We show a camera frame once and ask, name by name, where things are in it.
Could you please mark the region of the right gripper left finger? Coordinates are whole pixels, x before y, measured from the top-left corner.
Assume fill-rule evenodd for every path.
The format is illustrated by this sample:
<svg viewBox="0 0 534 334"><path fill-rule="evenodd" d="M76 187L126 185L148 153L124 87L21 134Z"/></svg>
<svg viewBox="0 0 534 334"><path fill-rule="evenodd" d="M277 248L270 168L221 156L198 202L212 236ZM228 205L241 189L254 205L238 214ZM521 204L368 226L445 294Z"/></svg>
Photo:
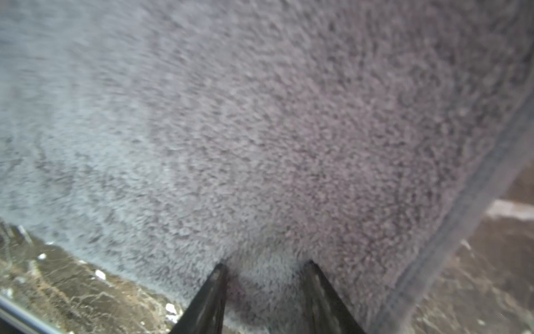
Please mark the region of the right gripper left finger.
<svg viewBox="0 0 534 334"><path fill-rule="evenodd" d="M217 264L169 334L221 334L228 288L228 268Z"/></svg>

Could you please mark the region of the grey towel gold emblem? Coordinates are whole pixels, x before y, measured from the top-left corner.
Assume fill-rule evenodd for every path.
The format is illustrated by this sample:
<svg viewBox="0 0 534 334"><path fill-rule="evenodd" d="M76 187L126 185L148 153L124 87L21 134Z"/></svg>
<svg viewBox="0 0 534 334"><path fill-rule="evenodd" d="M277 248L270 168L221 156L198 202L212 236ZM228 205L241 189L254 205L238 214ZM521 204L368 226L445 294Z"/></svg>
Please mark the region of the grey towel gold emblem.
<svg viewBox="0 0 534 334"><path fill-rule="evenodd" d="M395 333L533 158L532 1L3 1L1 216L302 333L313 259Z"/></svg>

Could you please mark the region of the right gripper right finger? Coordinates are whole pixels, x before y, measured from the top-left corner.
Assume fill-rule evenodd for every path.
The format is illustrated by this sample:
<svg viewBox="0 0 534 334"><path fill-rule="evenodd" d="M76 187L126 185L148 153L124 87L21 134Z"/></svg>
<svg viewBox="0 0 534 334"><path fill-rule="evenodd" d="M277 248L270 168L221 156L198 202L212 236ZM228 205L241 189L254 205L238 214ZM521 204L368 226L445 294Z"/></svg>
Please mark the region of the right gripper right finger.
<svg viewBox="0 0 534 334"><path fill-rule="evenodd" d="M365 334L317 263L303 267L305 315L310 333Z"/></svg>

